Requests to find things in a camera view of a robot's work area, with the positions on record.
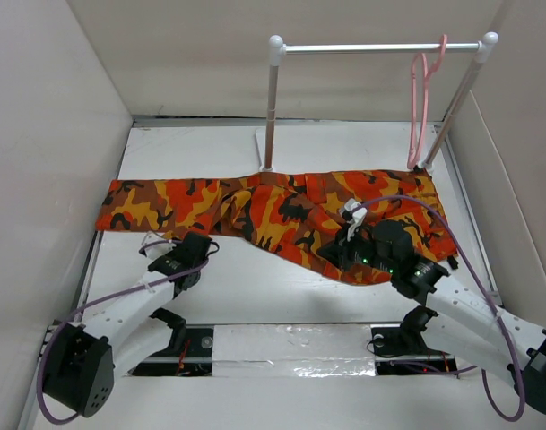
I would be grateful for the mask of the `orange camouflage trousers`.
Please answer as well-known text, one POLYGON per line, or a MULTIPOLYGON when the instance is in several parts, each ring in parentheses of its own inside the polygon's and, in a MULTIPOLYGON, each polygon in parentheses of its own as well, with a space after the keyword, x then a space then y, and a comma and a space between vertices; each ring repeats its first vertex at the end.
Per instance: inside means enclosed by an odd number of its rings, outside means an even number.
POLYGON ((386 282, 389 275, 355 264, 341 271, 322 258, 321 246, 344 223, 353 199, 370 202, 365 223, 400 222, 416 249, 435 262, 456 256, 446 229, 431 214, 444 211, 431 176, 394 170, 326 173, 255 173, 234 178, 114 180, 95 222, 98 231, 157 232, 182 238, 240 237, 271 254, 350 285, 386 282))

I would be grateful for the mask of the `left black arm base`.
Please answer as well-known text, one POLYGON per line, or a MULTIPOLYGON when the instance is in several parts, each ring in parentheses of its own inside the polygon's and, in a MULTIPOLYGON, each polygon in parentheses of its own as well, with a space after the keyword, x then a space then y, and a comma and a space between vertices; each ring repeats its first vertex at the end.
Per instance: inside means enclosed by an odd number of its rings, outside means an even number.
POLYGON ((148 356, 129 371, 131 376, 212 376, 213 325, 190 325, 167 309, 159 309, 151 319, 163 321, 171 329, 168 346, 148 356))

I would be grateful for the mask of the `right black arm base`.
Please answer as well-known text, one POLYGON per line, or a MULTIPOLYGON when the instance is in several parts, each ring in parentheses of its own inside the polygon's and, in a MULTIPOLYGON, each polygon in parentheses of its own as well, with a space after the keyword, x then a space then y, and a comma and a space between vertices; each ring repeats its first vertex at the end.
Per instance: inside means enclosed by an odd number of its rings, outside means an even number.
POLYGON ((374 324, 366 350, 375 358, 377 375, 449 374, 457 370, 455 358, 429 348, 422 338, 426 323, 436 314, 417 306, 401 322, 374 324))

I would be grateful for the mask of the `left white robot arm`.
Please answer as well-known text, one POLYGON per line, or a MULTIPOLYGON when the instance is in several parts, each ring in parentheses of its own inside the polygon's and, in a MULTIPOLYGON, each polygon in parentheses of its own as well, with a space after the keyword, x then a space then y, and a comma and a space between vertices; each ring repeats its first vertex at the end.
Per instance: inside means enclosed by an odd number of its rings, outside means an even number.
POLYGON ((179 353, 186 322, 165 306, 200 280, 219 249, 193 231, 181 239, 148 233, 139 253, 149 264, 139 280, 74 309, 48 337, 36 379, 42 416, 58 426, 92 417, 115 382, 145 358, 179 353))

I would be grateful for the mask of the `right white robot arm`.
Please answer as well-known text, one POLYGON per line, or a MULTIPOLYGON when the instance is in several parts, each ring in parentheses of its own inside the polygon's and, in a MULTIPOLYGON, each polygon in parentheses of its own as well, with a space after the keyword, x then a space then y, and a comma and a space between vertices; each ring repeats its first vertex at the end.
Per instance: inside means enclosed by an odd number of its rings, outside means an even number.
POLYGON ((342 228, 319 255, 341 270, 363 264, 391 276, 392 286, 418 307, 403 319, 405 349, 441 350, 496 375, 546 415, 546 329, 491 307, 440 264, 418 253, 397 221, 351 232, 342 228))

